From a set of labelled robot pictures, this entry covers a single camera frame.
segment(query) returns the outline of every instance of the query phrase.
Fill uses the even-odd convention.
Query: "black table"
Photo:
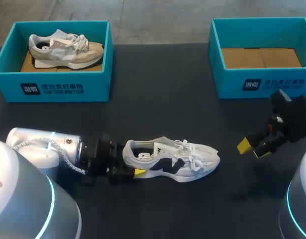
[[[72,183],[82,239],[281,239],[279,206],[306,138],[260,160],[236,149],[271,112],[268,100],[218,100],[206,44],[117,45],[108,103],[7,104],[0,93],[0,140],[27,127],[81,135],[91,149],[105,131],[118,141],[164,135],[219,151],[217,170],[191,183]]]

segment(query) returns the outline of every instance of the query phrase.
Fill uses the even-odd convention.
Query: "shoe tongue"
[[[160,151],[170,151],[170,152],[177,152],[177,149],[175,147],[162,144],[162,143],[154,143],[154,155],[156,156]]]
[[[59,38],[59,39],[67,39],[68,34],[61,31],[60,29],[56,30],[52,35],[51,38]]]
[[[52,46],[54,44],[55,41],[59,41],[61,43],[64,43],[66,45],[70,44],[71,41],[70,40],[66,40],[66,39],[60,39],[60,38],[51,38],[50,39],[50,46]]]

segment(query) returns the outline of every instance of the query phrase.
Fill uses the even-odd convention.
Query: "shoe box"
[[[35,69],[29,36],[57,29],[104,45],[102,62],[84,70]],[[7,102],[107,102],[113,43],[109,21],[15,22],[0,52],[0,90]]]
[[[306,95],[304,17],[213,19],[208,55],[220,99]]]

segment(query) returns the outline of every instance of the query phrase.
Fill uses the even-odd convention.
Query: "sneaker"
[[[36,68],[83,69],[97,63],[104,53],[102,44],[89,42],[84,35],[66,34],[61,30],[47,37],[31,35],[29,50]]]
[[[218,151],[205,145],[170,140],[129,140],[123,149],[127,166],[146,170],[138,178],[167,176],[177,182],[190,182],[210,174],[220,163]]]

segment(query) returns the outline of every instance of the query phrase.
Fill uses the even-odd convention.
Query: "teal shoe box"
[[[293,48],[302,67],[227,69],[222,48]],[[268,98],[277,89],[306,95],[304,17],[213,19],[208,54],[220,99]]]
[[[103,44],[102,71],[20,72],[29,36],[49,36],[57,29]],[[7,102],[107,102],[112,61],[108,21],[15,22],[0,52],[0,90]]]

